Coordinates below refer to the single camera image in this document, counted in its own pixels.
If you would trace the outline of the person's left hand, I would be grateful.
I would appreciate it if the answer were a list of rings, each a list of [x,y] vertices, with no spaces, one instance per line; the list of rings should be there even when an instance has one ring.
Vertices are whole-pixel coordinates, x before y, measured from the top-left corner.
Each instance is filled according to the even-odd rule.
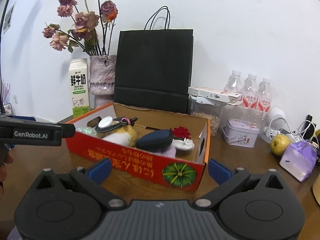
[[[7,179],[7,175],[8,175],[6,164],[12,164],[13,162],[14,162],[14,159],[12,155],[8,153],[5,158],[5,161],[1,163],[1,166],[0,166],[0,183],[1,183],[0,195],[1,196],[3,195],[3,192],[4,192],[3,182]]]

